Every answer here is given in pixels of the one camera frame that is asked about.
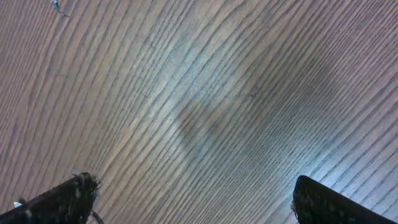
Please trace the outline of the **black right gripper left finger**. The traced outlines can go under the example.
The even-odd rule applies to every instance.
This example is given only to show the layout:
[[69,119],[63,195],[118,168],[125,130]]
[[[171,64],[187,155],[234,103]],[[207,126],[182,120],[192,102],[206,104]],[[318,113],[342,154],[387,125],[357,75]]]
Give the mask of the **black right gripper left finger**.
[[64,183],[1,214],[1,224],[86,224],[89,218],[102,224],[93,210],[99,197],[100,181],[88,172],[74,174]]

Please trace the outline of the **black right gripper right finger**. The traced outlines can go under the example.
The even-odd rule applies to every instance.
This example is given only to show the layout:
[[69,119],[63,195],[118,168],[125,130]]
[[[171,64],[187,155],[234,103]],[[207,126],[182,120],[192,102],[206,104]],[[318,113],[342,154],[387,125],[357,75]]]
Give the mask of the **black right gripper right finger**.
[[291,210],[299,224],[396,224],[306,175],[297,178]]

